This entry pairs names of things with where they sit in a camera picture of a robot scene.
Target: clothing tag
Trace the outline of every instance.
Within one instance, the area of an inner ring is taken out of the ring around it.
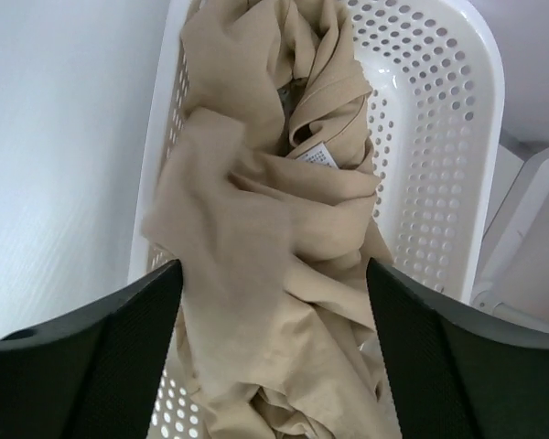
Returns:
[[[303,153],[296,159],[301,160],[302,162],[319,163],[320,165],[339,169],[338,165],[336,165],[336,162],[334,161],[333,157],[331,156],[328,149],[326,148],[326,145],[323,142],[315,145],[306,153]]]

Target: garment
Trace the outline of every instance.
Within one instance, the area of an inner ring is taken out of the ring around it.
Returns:
[[[359,350],[365,264],[391,256],[348,11],[208,0],[181,37],[186,121],[143,233],[183,262],[178,354],[206,437],[393,437]],[[339,169],[297,160],[321,142]]]

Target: white plastic object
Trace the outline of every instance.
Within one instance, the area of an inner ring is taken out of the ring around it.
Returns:
[[[399,269],[468,303],[504,101],[494,38],[467,0],[345,1],[353,16],[356,58],[374,88],[368,120],[382,183],[373,217]],[[146,138],[130,281],[166,260],[149,249],[140,227],[183,124],[178,108],[188,77],[178,36],[187,12],[188,1],[171,2]],[[166,369],[166,378],[173,379],[172,373]],[[163,391],[161,404],[166,397]],[[197,427],[177,430],[173,414],[171,421],[157,418],[149,437],[199,437]]]
[[[525,162],[484,235],[471,304],[517,325],[549,333],[549,324],[499,298],[496,283],[511,265],[549,195],[549,148]]]
[[[491,292],[511,265],[549,195],[549,148],[529,158],[482,241],[473,296]]]

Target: beige fabric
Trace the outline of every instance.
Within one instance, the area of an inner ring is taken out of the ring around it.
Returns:
[[[208,0],[182,40],[187,120],[143,232],[184,265],[178,353],[207,437],[392,437],[358,349],[365,263],[390,254],[347,10]],[[322,141],[340,170],[295,160]]]

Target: white plastic basket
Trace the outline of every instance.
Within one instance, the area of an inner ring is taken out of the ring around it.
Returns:
[[[468,302],[478,263],[504,101],[501,57],[466,0],[347,0],[356,58],[374,88],[369,127],[382,177],[373,216],[396,266]],[[161,48],[136,208],[130,281],[165,261],[140,234],[157,177],[182,126],[188,88],[179,32],[188,2],[173,0]],[[200,437],[179,386],[175,350],[149,437]]]

